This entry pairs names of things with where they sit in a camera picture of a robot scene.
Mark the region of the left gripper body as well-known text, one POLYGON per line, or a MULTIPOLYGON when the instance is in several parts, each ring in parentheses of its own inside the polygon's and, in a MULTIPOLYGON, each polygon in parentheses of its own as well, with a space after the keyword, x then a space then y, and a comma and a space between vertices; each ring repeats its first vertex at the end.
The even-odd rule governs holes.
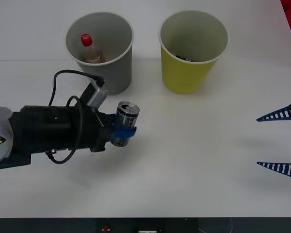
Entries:
POLYGON ((89 149, 91 152, 103 152, 105 144, 111 138, 111 133, 114 132, 110 121, 112 115, 102 113, 98 109, 90 107, 84 107, 82 112, 83 125, 81 137, 78 146, 75 147, 80 127, 80 113, 78 107, 71 107, 71 149, 89 149))

